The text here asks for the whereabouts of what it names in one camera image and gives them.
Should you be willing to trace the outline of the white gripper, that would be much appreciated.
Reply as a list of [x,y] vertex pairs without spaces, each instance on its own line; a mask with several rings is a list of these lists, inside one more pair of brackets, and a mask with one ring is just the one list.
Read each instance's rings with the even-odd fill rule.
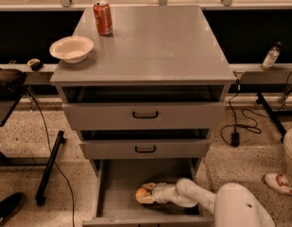
[[142,187],[149,193],[137,195],[136,200],[141,204],[153,204],[174,202],[178,196],[177,188],[174,183],[144,183]]

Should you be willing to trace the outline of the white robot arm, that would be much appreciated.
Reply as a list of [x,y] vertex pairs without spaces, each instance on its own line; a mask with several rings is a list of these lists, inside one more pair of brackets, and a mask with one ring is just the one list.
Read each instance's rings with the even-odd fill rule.
[[276,227],[262,204],[238,183],[226,183],[216,193],[186,178],[176,183],[144,183],[135,199],[141,204],[172,202],[187,208],[199,203],[214,216],[215,227]]

